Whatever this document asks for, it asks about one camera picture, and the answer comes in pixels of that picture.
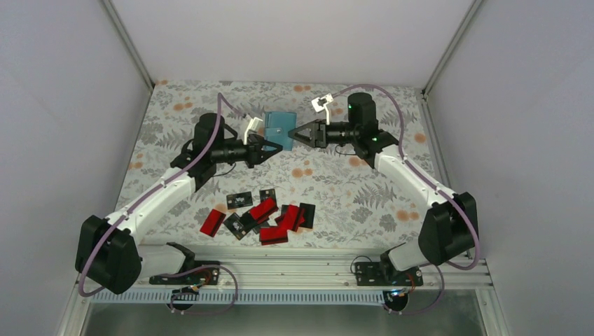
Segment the teal leather card holder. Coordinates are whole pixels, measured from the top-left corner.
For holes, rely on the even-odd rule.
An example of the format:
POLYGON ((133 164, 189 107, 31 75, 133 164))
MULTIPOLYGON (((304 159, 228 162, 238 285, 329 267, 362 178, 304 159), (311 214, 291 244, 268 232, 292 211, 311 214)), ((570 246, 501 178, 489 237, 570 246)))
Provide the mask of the teal leather card holder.
POLYGON ((289 131, 296 128, 297 115, 294 112, 271 111, 265 113, 264 138, 283 147, 284 151, 292 151, 293 139, 289 131))

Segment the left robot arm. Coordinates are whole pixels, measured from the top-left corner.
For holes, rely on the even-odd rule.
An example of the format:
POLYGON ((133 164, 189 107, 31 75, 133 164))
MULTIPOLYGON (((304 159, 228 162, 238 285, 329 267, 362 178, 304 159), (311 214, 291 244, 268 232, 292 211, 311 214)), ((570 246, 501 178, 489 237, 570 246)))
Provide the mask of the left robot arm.
POLYGON ((195 264, 188 249, 177 244, 141 246, 143 236, 180 201, 201 189, 219 164, 244 162, 252 168, 282 149, 259 134, 239 139, 219 113, 200 116, 193 138, 158 181, 123 208, 104 218, 91 215, 83 222, 75 258, 80 295, 92 295, 85 291, 86 279, 115 294, 153 276, 169 275, 179 284, 190 281, 195 264))

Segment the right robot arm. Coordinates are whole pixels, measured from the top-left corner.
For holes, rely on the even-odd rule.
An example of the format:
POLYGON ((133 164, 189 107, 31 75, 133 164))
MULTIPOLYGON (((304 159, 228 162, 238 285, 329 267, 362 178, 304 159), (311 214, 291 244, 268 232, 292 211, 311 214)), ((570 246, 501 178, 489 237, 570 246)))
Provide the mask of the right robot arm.
POLYGON ((333 122, 330 115, 289 131, 289 137, 311 148, 352 145, 358 158, 426 210, 419 235, 381 255, 380 278, 396 285, 405 278, 406 270, 426 264, 450 264, 452 258, 469 249, 475 250, 473 261, 469 265, 456 264, 455 268, 474 268, 481 252, 474 197, 444 186, 410 159, 401 145, 402 138, 380 129, 370 94, 356 92, 348 96, 347 121, 333 122))

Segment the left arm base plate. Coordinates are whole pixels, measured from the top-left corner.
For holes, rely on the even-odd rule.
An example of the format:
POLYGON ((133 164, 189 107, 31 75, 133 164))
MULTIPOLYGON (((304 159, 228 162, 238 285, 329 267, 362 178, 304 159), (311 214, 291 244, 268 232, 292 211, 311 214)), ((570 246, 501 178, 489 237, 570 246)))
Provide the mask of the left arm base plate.
POLYGON ((166 246, 183 256, 175 272, 160 272, 149 278, 151 285, 217 285, 221 262, 197 258, 194 251, 181 244, 168 242, 166 246))

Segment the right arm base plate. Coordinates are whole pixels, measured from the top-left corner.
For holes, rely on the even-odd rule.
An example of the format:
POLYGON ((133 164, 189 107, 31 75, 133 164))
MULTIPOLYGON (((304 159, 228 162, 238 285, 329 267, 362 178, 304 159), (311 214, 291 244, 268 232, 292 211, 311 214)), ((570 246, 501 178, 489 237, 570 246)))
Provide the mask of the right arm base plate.
POLYGON ((424 284, 422 272, 418 267, 406 271, 395 270, 388 264, 381 262, 355 262, 353 266, 358 286, 422 286, 424 284))

